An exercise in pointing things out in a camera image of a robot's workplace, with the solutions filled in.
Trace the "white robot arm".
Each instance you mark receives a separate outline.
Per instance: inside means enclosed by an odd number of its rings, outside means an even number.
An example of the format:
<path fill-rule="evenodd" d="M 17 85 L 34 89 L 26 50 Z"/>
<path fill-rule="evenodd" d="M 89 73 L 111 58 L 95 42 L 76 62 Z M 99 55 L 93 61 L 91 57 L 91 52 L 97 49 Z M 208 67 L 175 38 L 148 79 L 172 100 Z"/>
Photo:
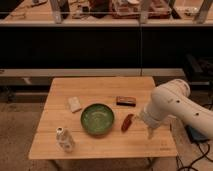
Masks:
<path fill-rule="evenodd" d="M 213 140 L 213 111 L 189 99 L 190 87 L 182 79 L 173 79 L 155 87 L 140 117 L 152 129 L 158 128 L 168 115 L 179 117 Z"/>

